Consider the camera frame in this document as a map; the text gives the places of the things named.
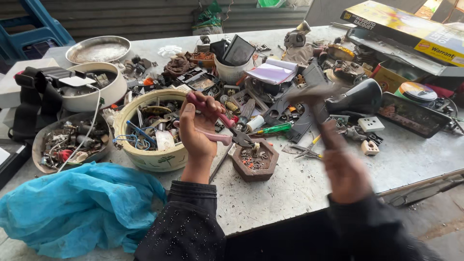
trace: pink-handled pliers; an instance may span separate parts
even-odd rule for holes
[[[195,105],[195,109],[199,111],[207,110],[206,102],[199,101],[197,97],[195,96],[195,94],[193,94],[192,92],[189,92],[186,95],[186,99],[188,102]],[[214,112],[213,114],[217,116],[222,121],[224,126],[226,126],[232,132],[233,137],[228,136],[228,135],[222,135],[222,134],[212,134],[212,133],[200,130],[198,128],[195,128],[195,130],[200,133],[203,133],[210,141],[222,142],[224,146],[228,146],[230,145],[231,142],[234,142],[240,145],[241,147],[249,147],[249,148],[253,147],[254,142],[251,140],[251,138],[248,135],[233,128],[235,126],[235,122],[233,120],[229,120],[225,114],[217,112],[217,111]],[[174,121],[174,126],[176,128],[179,128],[180,122]]]

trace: blue plastic bag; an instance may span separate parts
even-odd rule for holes
[[[69,258],[123,246],[133,253],[156,218],[152,197],[166,192],[151,175],[88,163],[28,181],[0,199],[0,227],[38,255]]]

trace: white capacitor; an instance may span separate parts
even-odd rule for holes
[[[246,124],[248,131],[254,131],[255,129],[264,125],[264,118],[261,115],[256,116]]]

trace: workbench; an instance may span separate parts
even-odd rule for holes
[[[346,33],[342,29],[331,26],[317,26],[311,29],[312,31],[307,35],[307,41],[311,42],[321,39],[333,41],[335,37],[343,36]],[[272,53],[280,57],[283,51],[277,45],[283,45],[284,36],[290,30],[293,28],[237,34],[245,40],[267,44],[272,50],[263,53],[266,55]],[[227,34],[227,36],[233,38],[234,34]],[[221,40],[223,37],[223,34],[209,35],[211,42]],[[177,45],[182,47],[184,52],[191,52],[195,49],[196,43],[200,42],[199,39],[199,36],[189,36],[133,41],[131,42],[131,50],[142,58],[147,58],[152,62],[156,61],[159,64],[156,68],[157,73],[161,73],[169,59],[162,58],[157,54],[160,47]],[[353,50],[353,44],[343,43],[343,45]],[[72,64],[64,57],[68,48],[52,48],[44,58],[53,57],[61,67],[71,67]],[[385,129],[377,134],[384,141],[379,146],[380,153],[375,157],[363,155],[360,149],[361,142],[348,140],[349,152],[361,158],[366,164],[376,193],[404,187],[456,170],[460,171],[459,173],[464,173],[464,161],[462,160],[464,137],[440,131],[434,137],[424,139],[382,118],[380,120]],[[316,127],[311,126],[300,140],[299,145],[308,146],[317,135]],[[212,184],[216,185],[218,189],[216,218],[226,235],[231,236],[260,226],[270,225],[328,206],[326,196],[330,193],[330,185],[322,162],[306,157],[294,159],[296,155],[282,152],[282,148],[289,143],[285,136],[270,137],[267,140],[273,143],[274,148],[280,153],[274,175],[270,180],[244,182],[234,170],[232,160],[229,157],[212,181]],[[213,162],[211,172],[225,150],[225,146],[218,144],[218,154]],[[313,150],[322,153],[324,150],[322,142],[317,143]],[[112,148],[105,158],[105,161],[108,160],[137,169],[122,150]],[[166,189],[169,189],[171,181],[181,176],[182,171],[183,169],[180,169],[167,173],[152,173],[152,175],[158,178]],[[0,191],[0,196],[13,190],[21,183],[34,179],[35,175],[42,176],[44,173],[41,173],[34,166],[32,159],[29,159],[16,176]]]

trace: black sleeve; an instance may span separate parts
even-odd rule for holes
[[[216,186],[172,181],[168,203],[140,242],[136,261],[223,260],[226,236],[216,222]]]
[[[330,199],[329,215],[341,246],[356,261],[439,261],[438,254],[408,234],[397,210],[374,195],[343,205]]]

